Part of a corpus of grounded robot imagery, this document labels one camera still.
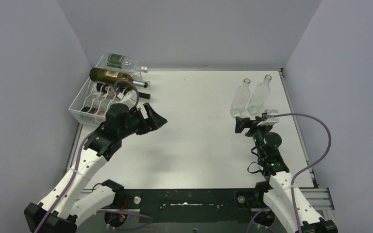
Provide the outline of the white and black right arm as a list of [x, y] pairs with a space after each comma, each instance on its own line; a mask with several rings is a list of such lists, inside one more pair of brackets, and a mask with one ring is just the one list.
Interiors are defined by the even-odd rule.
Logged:
[[305, 115], [321, 124], [327, 132], [328, 145], [324, 154], [315, 162], [301, 169], [294, 175], [285, 164], [279, 151], [283, 140], [272, 132], [283, 114], [268, 110], [255, 119], [236, 117], [235, 133], [248, 129], [246, 137], [251, 137], [257, 150], [257, 164], [265, 181], [256, 184], [259, 200], [270, 209], [285, 227], [288, 233], [336, 233], [337, 226], [333, 220], [326, 220], [309, 203], [296, 185], [296, 178], [325, 158], [331, 148], [332, 136], [329, 128], [320, 119]]

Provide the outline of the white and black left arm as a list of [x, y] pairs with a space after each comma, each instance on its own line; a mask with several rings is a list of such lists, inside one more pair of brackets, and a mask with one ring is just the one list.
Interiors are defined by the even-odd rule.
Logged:
[[74, 233], [89, 217], [113, 203], [123, 187], [107, 180], [92, 193], [79, 198], [92, 177], [121, 148], [123, 139], [156, 131], [167, 123], [148, 104], [144, 118], [137, 107], [113, 104], [105, 121], [84, 138], [76, 161], [61, 181], [39, 203], [30, 203], [24, 210], [33, 233]]

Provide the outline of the clear square glass bottle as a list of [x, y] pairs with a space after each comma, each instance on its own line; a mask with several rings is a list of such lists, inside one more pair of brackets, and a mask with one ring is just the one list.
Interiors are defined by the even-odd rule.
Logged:
[[271, 80], [272, 76], [266, 75], [263, 81], [254, 88], [253, 94], [247, 107], [250, 115], [256, 115], [261, 111], [261, 108], [263, 107], [263, 104], [265, 103], [270, 93], [269, 84]]

